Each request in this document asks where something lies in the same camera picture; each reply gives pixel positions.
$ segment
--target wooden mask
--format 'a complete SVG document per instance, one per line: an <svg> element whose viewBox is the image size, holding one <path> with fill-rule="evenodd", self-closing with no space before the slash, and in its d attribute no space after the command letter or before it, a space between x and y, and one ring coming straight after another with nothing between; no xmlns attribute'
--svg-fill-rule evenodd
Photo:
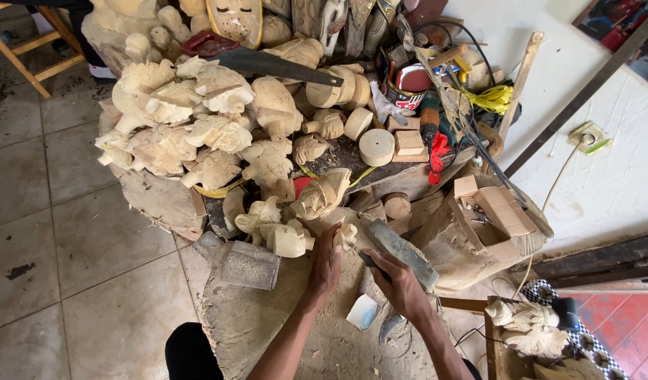
<svg viewBox="0 0 648 380"><path fill-rule="evenodd" d="M263 33L261 0L206 0L214 33L256 49Z"/></svg>

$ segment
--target hand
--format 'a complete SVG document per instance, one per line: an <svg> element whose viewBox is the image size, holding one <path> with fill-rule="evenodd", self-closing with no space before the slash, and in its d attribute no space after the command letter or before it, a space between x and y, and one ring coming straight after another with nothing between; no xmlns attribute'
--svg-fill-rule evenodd
<svg viewBox="0 0 648 380"><path fill-rule="evenodd" d="M375 264L392 278L390 283L378 268L371 268L373 279L397 313L416 326L435 315L427 295L422 290L413 270L390 254L379 254L375 249L364 249Z"/></svg>
<svg viewBox="0 0 648 380"><path fill-rule="evenodd" d="M340 256L343 247L333 246L333 236L342 223L331 226L319 238L319 246L314 253L314 264L310 272L308 295L323 300L338 286L340 279Z"/></svg>

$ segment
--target electrical outlet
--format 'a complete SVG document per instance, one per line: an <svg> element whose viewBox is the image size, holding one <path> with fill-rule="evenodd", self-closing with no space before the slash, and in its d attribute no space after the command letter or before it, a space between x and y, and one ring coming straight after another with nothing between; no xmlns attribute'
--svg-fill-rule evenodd
<svg viewBox="0 0 648 380"><path fill-rule="evenodd" d="M579 150L583 151L584 154L591 154L612 142L612 139L603 132L601 127L595 123L588 122L572 131L568 137L570 144L577 146L583 134L586 135L584 138L586 142L580 145Z"/></svg>

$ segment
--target red saw handle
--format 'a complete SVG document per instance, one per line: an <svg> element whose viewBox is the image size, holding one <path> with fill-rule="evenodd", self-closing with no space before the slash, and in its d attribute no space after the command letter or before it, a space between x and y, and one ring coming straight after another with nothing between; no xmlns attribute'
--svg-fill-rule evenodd
<svg viewBox="0 0 648 380"><path fill-rule="evenodd" d="M239 42L221 37L218 34L201 30L181 45L181 51L187 56L213 58L224 51L234 50Z"/></svg>

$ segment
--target wall photo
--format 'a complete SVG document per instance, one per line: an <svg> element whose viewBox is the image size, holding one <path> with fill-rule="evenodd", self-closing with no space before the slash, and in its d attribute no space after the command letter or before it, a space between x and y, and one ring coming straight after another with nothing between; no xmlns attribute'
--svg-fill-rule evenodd
<svg viewBox="0 0 648 380"><path fill-rule="evenodd" d="M594 0L573 25L615 52L648 18L648 0ZM648 39L626 62L648 82Z"/></svg>

